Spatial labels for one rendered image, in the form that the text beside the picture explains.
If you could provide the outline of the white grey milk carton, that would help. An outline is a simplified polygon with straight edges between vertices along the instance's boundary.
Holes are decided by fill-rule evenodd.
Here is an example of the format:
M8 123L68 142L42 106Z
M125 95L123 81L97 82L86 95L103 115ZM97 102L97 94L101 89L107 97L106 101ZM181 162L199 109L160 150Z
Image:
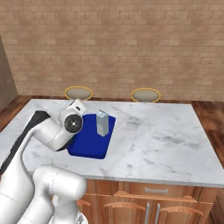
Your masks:
M96 115L97 133L105 137L109 133L109 115L100 110Z

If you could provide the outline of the blue tray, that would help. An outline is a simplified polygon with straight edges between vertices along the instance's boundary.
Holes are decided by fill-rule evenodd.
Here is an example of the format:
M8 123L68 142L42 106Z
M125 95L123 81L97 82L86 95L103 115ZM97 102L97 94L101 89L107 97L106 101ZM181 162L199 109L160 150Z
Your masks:
M71 156L83 158L104 159L109 147L110 138L113 133L116 119L108 117L108 134L100 136L97 133L96 114L83 116L83 127L66 147Z

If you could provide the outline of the round stool with yellow rim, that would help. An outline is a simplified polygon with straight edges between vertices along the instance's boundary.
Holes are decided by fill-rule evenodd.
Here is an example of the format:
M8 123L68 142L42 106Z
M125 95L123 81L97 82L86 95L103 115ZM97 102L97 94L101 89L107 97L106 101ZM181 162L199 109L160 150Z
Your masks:
M70 100L89 100L93 97L93 92L88 87L71 86L65 90L65 97Z
M156 89L140 87L133 90L130 96L134 102L158 102L161 94Z

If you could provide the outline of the wooden cupboard door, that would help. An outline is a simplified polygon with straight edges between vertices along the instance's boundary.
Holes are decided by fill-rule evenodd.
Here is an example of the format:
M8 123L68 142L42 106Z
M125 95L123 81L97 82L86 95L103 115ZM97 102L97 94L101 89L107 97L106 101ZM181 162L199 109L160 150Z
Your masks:
M150 202L148 219L148 224L150 224L151 200L99 196L98 207L100 224L144 224L147 202Z
M154 224L158 203L160 211L157 224L205 224L213 206L211 203L154 200L150 224Z
M98 206L95 195L85 195L77 201L78 208L86 216L89 224L99 224Z

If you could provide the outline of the wooden drawer front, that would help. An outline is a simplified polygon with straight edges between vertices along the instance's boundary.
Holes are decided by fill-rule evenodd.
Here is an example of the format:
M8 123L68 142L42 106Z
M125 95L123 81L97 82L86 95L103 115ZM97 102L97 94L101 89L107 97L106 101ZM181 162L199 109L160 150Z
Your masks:
M150 189L168 189L168 193L153 193L145 192L144 188ZM198 186L187 185L162 185L149 183L135 183L128 182L124 184L126 193L132 196L139 196L143 198L162 198L175 200L196 200L198 201L202 192L202 188Z

